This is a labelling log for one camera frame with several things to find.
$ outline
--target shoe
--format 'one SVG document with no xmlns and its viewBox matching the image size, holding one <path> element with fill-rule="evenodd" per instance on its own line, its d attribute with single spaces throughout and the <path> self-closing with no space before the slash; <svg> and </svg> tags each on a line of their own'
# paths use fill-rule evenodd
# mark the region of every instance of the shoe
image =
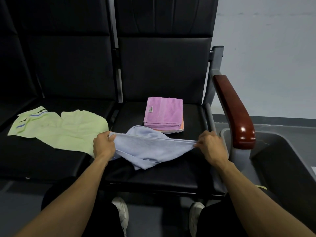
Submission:
<svg viewBox="0 0 316 237">
<path fill-rule="evenodd" d="M 115 197 L 112 200 L 112 203 L 118 209 L 119 219 L 121 221 L 121 226 L 123 228 L 124 235 L 126 237 L 126 229 L 127 229 L 127 226 L 128 226 L 128 208 L 127 208 L 127 204 L 125 203 L 125 201 L 121 197 Z"/>
<path fill-rule="evenodd" d="M 195 202 L 190 207 L 189 213 L 189 230 L 192 237 L 196 237 L 198 218 L 205 206 L 201 202 Z"/>
</svg>

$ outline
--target folded pink towel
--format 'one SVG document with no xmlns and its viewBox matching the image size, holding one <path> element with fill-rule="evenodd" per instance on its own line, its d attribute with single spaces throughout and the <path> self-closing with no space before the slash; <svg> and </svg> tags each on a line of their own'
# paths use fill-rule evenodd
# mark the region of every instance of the folded pink towel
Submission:
<svg viewBox="0 0 316 237">
<path fill-rule="evenodd" d="M 176 98 L 149 97 L 145 111 L 146 127 L 179 130 L 183 118 L 183 100 Z"/>
</svg>

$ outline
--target gray wall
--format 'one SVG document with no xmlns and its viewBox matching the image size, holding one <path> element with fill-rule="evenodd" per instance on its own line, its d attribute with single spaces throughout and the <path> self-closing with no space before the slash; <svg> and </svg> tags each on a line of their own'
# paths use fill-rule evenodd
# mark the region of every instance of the gray wall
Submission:
<svg viewBox="0 0 316 237">
<path fill-rule="evenodd" d="M 212 45 L 252 116 L 316 119 L 316 0 L 219 0 Z M 215 114 L 223 114 L 217 97 Z"/>
</svg>

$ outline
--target light green towel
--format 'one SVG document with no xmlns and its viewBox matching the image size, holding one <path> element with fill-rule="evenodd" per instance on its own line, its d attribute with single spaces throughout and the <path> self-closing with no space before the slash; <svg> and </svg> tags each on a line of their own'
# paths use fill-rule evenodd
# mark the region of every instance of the light green towel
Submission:
<svg viewBox="0 0 316 237">
<path fill-rule="evenodd" d="M 8 135 L 37 138 L 56 149 L 85 152 L 92 157 L 93 139 L 108 131 L 107 121 L 89 111 L 48 112 L 40 106 L 18 115 Z"/>
</svg>

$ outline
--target light blue towel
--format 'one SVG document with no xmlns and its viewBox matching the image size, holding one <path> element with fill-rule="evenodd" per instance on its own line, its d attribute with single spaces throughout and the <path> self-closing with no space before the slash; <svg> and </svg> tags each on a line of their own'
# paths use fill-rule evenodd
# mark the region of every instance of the light blue towel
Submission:
<svg viewBox="0 0 316 237">
<path fill-rule="evenodd" d="M 171 139 L 151 128 L 136 125 L 126 134 L 115 133 L 113 159 L 123 157 L 138 170 L 148 169 L 158 163 L 169 161 L 192 150 L 196 141 Z"/>
</svg>

